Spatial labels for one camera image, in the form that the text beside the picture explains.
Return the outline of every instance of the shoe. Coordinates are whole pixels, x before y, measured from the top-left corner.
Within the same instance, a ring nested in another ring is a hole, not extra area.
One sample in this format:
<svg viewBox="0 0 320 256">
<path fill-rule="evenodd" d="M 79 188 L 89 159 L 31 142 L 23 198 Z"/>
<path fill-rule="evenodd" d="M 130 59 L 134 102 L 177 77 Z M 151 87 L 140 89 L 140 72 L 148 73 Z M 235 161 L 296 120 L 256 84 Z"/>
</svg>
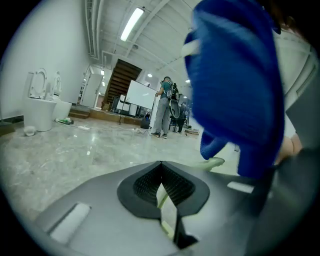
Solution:
<svg viewBox="0 0 320 256">
<path fill-rule="evenodd" d="M 160 137 L 160 133 L 157 133 L 157 132 L 152 132 L 151 135 L 156 136 L 158 138 Z"/>
</svg>

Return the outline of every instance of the toilet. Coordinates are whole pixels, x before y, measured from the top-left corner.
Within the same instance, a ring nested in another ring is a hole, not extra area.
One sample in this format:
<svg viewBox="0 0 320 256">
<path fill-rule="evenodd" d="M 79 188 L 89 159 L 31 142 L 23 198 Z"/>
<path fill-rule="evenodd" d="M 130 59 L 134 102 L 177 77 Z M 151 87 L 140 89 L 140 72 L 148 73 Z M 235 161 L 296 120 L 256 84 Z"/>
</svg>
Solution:
<svg viewBox="0 0 320 256">
<path fill-rule="evenodd" d="M 46 100 L 51 100 L 56 102 L 53 110 L 52 120 L 65 119 L 68 117 L 72 104 L 69 102 L 61 101 L 60 95 L 62 92 L 62 82 L 60 77 L 60 72 L 57 71 L 54 74 L 53 86 L 50 89 L 49 95 Z"/>
<path fill-rule="evenodd" d="M 23 120 L 25 127 L 35 127 L 45 132 L 52 128 L 52 115 L 57 102 L 46 100 L 47 73 L 44 68 L 29 72 L 22 96 Z"/>
</svg>

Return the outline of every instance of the gray pants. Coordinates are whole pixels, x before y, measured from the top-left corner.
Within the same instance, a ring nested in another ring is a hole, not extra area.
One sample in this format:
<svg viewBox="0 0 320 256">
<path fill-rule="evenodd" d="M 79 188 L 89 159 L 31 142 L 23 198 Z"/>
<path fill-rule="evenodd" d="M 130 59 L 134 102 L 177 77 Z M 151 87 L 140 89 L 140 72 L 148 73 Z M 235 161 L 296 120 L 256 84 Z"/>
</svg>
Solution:
<svg viewBox="0 0 320 256">
<path fill-rule="evenodd" d="M 170 125 L 169 101 L 166 97 L 163 97 L 159 100 L 158 109 L 156 111 L 155 122 L 154 122 L 155 132 L 159 134 L 162 128 L 163 133 L 168 134 L 169 125 Z"/>
</svg>

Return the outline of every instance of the ceiling light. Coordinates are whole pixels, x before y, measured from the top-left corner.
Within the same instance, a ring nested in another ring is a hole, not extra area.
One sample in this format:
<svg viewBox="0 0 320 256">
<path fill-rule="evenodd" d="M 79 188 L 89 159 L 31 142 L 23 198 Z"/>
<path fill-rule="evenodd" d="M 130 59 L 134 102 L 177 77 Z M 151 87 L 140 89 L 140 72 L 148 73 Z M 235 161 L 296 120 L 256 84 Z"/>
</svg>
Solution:
<svg viewBox="0 0 320 256">
<path fill-rule="evenodd" d="M 125 25 L 125 28 L 122 32 L 122 35 L 120 37 L 120 39 L 122 41 L 127 41 L 127 38 L 131 32 L 131 30 L 134 28 L 135 24 L 137 23 L 137 21 L 139 20 L 139 18 L 141 17 L 141 15 L 144 13 L 143 10 L 141 10 L 140 8 L 136 8 L 134 10 L 134 12 L 132 13 L 128 23 Z"/>
</svg>

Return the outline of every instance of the shiny tiled floor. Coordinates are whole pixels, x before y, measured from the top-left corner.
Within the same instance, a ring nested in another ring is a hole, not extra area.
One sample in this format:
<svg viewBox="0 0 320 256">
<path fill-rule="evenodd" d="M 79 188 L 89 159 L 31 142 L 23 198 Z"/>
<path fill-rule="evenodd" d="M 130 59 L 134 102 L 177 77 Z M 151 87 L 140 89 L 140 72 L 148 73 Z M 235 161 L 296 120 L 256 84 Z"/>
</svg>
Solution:
<svg viewBox="0 0 320 256">
<path fill-rule="evenodd" d="M 34 220 L 47 206 L 90 178 L 156 160 L 202 162 L 197 139 L 170 132 L 168 139 L 138 134 L 136 125 L 74 118 L 26 137 L 23 127 L 0 137 L 2 184 L 16 211 Z"/>
</svg>

